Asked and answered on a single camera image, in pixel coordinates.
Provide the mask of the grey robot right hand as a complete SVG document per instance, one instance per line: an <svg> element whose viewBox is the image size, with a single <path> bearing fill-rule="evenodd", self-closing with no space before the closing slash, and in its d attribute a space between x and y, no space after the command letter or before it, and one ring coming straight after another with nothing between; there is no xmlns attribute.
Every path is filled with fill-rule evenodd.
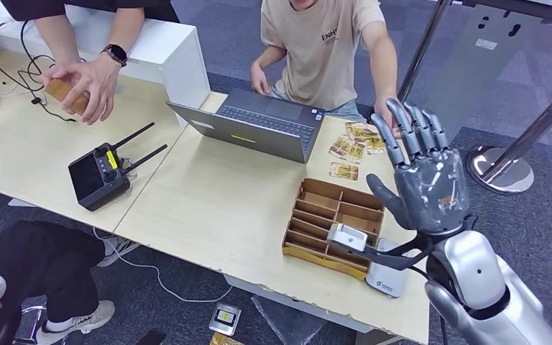
<svg viewBox="0 0 552 345"><path fill-rule="evenodd" d="M397 190L375 174L366 182L374 196L404 229L436 236L456 231L469 213L462 159L449 144L438 117L395 98L385 102L400 138L378 114L372 123L385 143Z"/></svg>

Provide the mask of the person's right hand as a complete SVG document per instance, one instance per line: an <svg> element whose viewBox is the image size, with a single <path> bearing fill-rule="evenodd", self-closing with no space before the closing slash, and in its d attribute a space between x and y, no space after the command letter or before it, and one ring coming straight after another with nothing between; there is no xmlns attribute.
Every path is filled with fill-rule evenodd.
<svg viewBox="0 0 552 345"><path fill-rule="evenodd" d="M79 71L82 64L80 60L67 63L55 63L40 75L40 82L44 86L47 86L52 80L60 79L72 88L81 79Z"/></svg>
<svg viewBox="0 0 552 345"><path fill-rule="evenodd" d="M258 60L252 63L249 73L253 89L264 96L270 95L272 86Z"/></svg>

